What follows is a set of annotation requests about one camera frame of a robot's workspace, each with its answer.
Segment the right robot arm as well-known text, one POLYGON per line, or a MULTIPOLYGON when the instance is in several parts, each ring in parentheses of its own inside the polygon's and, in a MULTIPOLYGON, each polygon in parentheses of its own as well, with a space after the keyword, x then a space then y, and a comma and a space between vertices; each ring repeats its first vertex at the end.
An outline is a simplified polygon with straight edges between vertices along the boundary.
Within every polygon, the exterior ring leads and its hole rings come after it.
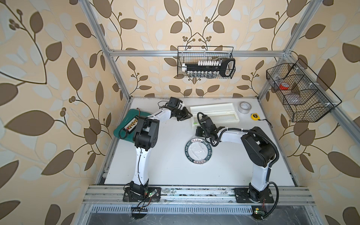
POLYGON ((276 144, 260 127, 252 129, 217 127, 212 119, 202 112, 199 112, 196 117, 200 125, 197 133, 201 134, 212 147, 226 142, 244 146, 253 163, 253 175, 247 195, 252 202, 262 201, 269 188, 272 166, 279 160, 276 144))

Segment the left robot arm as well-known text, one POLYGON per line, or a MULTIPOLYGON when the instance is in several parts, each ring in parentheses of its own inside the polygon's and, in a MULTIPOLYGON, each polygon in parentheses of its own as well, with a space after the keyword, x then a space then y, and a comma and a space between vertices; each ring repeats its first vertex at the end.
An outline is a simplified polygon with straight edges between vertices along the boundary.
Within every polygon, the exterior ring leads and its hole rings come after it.
POLYGON ((128 188, 124 188, 125 202, 143 202, 149 201, 151 197, 161 192, 159 187, 149 187, 149 159, 152 148, 158 141, 158 132, 160 123, 171 118, 177 121, 190 119, 193 115, 183 104, 183 101, 176 97, 171 97, 159 111, 149 115, 137 118, 137 124, 134 131, 133 141, 136 147, 136 168, 132 181, 128 188))

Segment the clear tape roll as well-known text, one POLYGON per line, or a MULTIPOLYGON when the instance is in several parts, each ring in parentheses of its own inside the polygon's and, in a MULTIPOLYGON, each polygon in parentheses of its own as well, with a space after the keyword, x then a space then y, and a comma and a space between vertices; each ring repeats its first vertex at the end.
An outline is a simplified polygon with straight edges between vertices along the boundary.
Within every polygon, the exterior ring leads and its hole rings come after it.
POLYGON ((251 111, 251 109, 252 109, 251 104, 245 101, 240 102, 238 105, 238 111, 241 114, 248 114, 251 111))

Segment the yellow tape measure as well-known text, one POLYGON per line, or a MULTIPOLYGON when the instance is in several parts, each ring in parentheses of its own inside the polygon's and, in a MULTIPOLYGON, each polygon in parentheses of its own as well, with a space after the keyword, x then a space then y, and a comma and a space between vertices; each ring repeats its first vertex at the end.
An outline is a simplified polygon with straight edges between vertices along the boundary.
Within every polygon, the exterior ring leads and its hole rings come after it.
POLYGON ((257 113, 252 113, 251 114, 251 119, 254 120, 254 121, 258 121, 260 120, 260 117, 257 113))

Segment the green plastic tool case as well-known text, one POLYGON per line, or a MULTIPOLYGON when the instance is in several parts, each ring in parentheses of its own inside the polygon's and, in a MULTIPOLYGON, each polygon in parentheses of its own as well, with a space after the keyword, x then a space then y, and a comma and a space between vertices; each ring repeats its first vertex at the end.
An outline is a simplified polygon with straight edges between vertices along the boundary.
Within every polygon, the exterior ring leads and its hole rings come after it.
POLYGON ((151 115, 148 112, 142 112, 138 109, 130 109, 120 125, 114 130, 113 134, 116 138, 134 143, 133 136, 139 116, 147 117, 151 115))

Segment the black socket set holder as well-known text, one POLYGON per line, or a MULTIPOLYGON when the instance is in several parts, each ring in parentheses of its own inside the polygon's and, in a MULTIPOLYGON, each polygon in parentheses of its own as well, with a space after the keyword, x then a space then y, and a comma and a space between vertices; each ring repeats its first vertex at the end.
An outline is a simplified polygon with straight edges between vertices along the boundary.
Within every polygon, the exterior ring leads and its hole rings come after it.
POLYGON ((236 71, 235 62, 235 58, 220 58, 215 61, 183 63, 180 72, 191 78, 230 79, 236 71))

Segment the red capped item in basket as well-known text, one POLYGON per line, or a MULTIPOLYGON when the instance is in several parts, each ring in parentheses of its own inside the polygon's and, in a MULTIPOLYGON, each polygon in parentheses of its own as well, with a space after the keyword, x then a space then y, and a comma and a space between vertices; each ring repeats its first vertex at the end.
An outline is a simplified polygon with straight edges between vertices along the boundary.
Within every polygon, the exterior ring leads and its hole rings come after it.
POLYGON ((279 89, 282 90, 282 91, 289 90, 289 88, 290 88, 290 84, 288 84, 287 82, 282 82, 279 85, 279 89))

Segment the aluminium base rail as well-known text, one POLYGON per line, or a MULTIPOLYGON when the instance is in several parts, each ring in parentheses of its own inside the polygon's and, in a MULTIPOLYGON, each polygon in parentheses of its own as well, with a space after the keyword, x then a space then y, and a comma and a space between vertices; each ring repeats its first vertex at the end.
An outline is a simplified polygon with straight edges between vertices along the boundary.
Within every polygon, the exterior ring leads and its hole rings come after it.
MULTIPOLYGON (((260 202, 248 198, 247 187, 240 191, 232 186, 158 186, 161 192, 152 197, 154 204, 190 204, 190 205, 262 205, 275 203, 277 192, 273 186, 260 202)), ((91 185, 88 187, 83 203, 88 204, 126 204, 124 186, 91 185)), ((306 187, 279 187, 278 206, 315 206, 315 201, 306 187)))

